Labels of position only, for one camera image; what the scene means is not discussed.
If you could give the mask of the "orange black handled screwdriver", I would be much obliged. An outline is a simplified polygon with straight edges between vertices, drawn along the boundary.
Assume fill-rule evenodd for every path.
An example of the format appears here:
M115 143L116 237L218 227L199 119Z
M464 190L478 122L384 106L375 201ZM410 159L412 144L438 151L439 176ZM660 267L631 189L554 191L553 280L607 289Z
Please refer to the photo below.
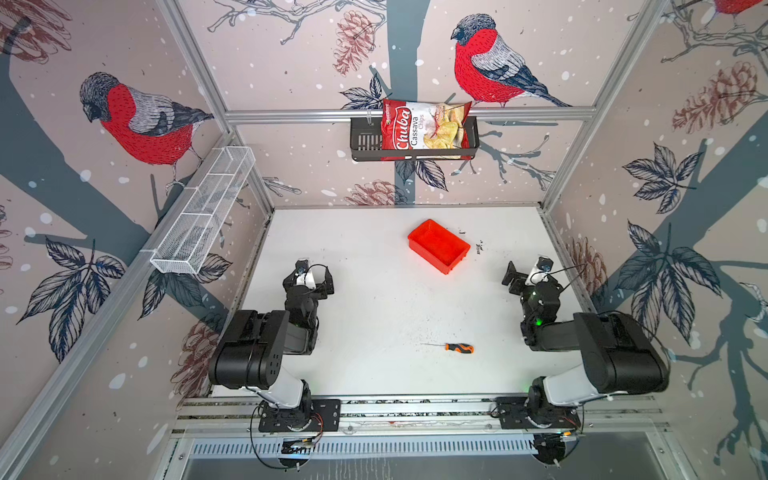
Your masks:
M426 346L439 347L446 351L464 355L470 355L475 352L474 346L466 343L426 343Z

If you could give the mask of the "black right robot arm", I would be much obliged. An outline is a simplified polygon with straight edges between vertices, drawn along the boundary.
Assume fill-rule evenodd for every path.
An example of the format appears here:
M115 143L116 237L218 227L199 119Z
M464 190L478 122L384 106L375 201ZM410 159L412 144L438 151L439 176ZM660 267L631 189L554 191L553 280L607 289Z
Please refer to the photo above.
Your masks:
M519 297L520 330L532 351L577 351L581 357L580 364L532 382L523 407L527 421L537 428L579 428L577 409L588 402L666 390L670 368L633 317L576 312L571 320L557 319L566 287L553 276L553 265L541 256L523 273L509 262L501 281Z

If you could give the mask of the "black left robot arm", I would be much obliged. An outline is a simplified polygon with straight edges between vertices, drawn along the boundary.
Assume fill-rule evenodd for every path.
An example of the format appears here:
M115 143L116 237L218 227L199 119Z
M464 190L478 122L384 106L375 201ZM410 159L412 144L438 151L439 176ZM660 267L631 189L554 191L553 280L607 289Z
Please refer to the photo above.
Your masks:
M312 396L309 383L282 367L286 356L313 353L319 336L319 302L334 294L333 277L324 264L295 263L283 280L284 306L258 312L239 310L224 331L209 363L212 385L244 390L260 398L254 413L260 433L336 432L338 400Z

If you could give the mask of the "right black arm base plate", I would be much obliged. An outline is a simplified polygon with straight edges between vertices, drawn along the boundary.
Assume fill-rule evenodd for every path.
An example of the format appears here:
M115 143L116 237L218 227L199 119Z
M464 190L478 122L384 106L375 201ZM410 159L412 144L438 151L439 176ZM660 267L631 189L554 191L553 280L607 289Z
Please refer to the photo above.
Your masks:
M503 430L582 428L576 407L553 406L523 396L496 398L489 415L500 422Z

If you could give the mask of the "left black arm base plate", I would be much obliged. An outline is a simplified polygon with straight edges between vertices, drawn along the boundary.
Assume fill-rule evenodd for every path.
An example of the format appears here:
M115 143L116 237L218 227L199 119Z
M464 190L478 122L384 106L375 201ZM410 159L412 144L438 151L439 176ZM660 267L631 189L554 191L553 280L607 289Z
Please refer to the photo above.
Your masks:
M294 409L266 406L257 414L260 433L321 433L339 428L341 401L312 399Z

